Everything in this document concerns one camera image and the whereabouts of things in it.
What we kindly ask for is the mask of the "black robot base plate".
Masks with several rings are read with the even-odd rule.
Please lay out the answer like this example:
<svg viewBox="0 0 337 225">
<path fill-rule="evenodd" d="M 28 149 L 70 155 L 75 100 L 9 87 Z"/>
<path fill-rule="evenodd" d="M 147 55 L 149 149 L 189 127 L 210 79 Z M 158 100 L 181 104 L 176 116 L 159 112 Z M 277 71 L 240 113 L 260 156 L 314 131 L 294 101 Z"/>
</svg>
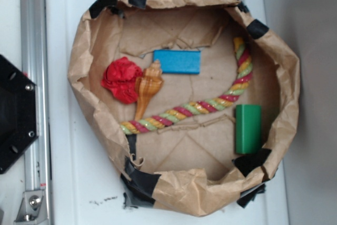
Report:
<svg viewBox="0 0 337 225">
<path fill-rule="evenodd" d="M 1 56 L 1 174 L 37 139 L 35 86 Z"/>
</svg>

